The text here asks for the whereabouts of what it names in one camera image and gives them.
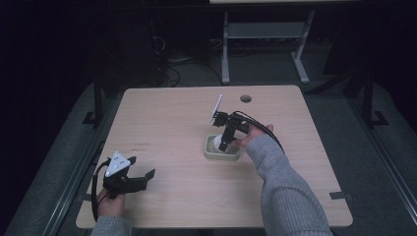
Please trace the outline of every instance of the gray carpet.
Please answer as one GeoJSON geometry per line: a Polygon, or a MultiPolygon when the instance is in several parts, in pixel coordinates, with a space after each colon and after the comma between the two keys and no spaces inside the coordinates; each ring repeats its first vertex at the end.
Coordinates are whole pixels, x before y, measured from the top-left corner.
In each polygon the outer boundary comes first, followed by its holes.
{"type": "MultiPolygon", "coordinates": [[[[296,85],[301,90],[313,89],[325,83],[329,76],[322,70],[327,60],[329,44],[309,44],[302,60],[311,82],[302,85],[292,64],[288,47],[244,57],[231,57],[231,86],[250,85],[296,85]]],[[[220,86],[220,57],[172,66],[180,78],[178,87],[220,86]]],[[[174,71],[168,71],[173,82],[177,80],[174,71]]],[[[354,222],[346,228],[333,231],[337,235],[417,235],[417,226],[412,221],[395,188],[391,184],[379,153],[376,151],[366,128],[351,106],[351,101],[341,94],[344,83],[320,95],[306,95],[306,102],[313,116],[319,134],[328,152],[342,191],[351,196],[348,201],[354,222]]],[[[83,153],[94,153],[100,141],[105,141],[111,120],[117,111],[122,93],[118,97],[105,97],[107,122],[97,129],[82,124],[88,111],[93,111],[92,87],[80,97],[69,115],[51,151],[39,170],[32,186],[21,204],[6,235],[42,235],[49,217],[62,196],[68,179],[74,171],[78,158],[83,153]],[[86,151],[89,144],[91,151],[86,151]]],[[[417,138],[401,115],[396,111],[389,95],[375,87],[376,109],[387,117],[389,126],[377,127],[389,154],[414,193],[417,191],[415,174],[417,165],[417,138]]],[[[90,230],[75,225],[81,196],[86,192],[94,166],[91,165],[82,181],[71,207],[65,210],[65,220],[58,225],[57,235],[89,235],[90,230]]],[[[262,229],[214,230],[214,235],[264,235],[262,229]]],[[[196,230],[140,230],[133,235],[198,235],[196,230]]]]}

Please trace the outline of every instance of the finger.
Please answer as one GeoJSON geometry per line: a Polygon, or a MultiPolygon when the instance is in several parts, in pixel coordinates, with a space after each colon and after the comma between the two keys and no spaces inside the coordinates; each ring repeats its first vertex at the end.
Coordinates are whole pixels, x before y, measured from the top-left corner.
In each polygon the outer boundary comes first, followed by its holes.
{"type": "Polygon", "coordinates": [[[267,128],[273,132],[273,125],[272,124],[267,125],[267,128]]]}
{"type": "Polygon", "coordinates": [[[242,143],[242,140],[233,140],[232,142],[230,142],[230,145],[232,147],[239,147],[242,143]]]}

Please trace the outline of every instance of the black cable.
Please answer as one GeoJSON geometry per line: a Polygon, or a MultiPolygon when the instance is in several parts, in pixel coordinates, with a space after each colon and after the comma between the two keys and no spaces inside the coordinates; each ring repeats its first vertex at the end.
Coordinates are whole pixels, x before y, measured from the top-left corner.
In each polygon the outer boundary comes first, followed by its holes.
{"type": "Polygon", "coordinates": [[[92,175],[92,185],[91,185],[91,209],[92,209],[92,216],[94,216],[94,220],[97,221],[98,219],[98,202],[97,202],[97,179],[98,173],[100,172],[103,166],[108,166],[110,164],[111,159],[108,158],[106,161],[102,162],[100,166],[95,170],[94,175],[92,175]]]}

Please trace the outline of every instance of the metal leg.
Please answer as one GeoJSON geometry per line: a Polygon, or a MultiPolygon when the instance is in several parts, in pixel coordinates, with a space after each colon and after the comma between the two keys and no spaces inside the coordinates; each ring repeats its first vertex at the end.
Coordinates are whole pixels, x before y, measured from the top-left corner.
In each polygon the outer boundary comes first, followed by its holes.
{"type": "Polygon", "coordinates": [[[223,54],[221,55],[221,82],[224,85],[230,84],[229,79],[229,60],[227,59],[227,18],[228,13],[224,13],[224,25],[223,25],[223,54]]]}
{"type": "Polygon", "coordinates": [[[304,70],[303,63],[301,62],[301,54],[303,53],[304,45],[306,44],[307,37],[309,35],[309,31],[310,31],[310,27],[314,18],[314,14],[315,14],[314,10],[310,11],[307,21],[304,25],[303,31],[301,33],[300,45],[298,46],[296,51],[291,52],[292,60],[294,61],[301,83],[303,84],[308,84],[310,80],[307,77],[306,71],[304,70]]]}

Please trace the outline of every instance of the gray sweater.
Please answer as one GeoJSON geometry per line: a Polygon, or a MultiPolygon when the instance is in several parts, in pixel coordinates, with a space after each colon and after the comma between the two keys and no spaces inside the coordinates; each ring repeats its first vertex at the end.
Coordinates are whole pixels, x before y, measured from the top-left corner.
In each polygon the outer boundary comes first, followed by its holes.
{"type": "MultiPolygon", "coordinates": [[[[251,140],[246,152],[264,180],[261,211],[267,235],[331,235],[316,196],[270,136],[251,140]]],[[[131,224],[121,217],[100,216],[91,235],[131,235],[131,224]]]]}

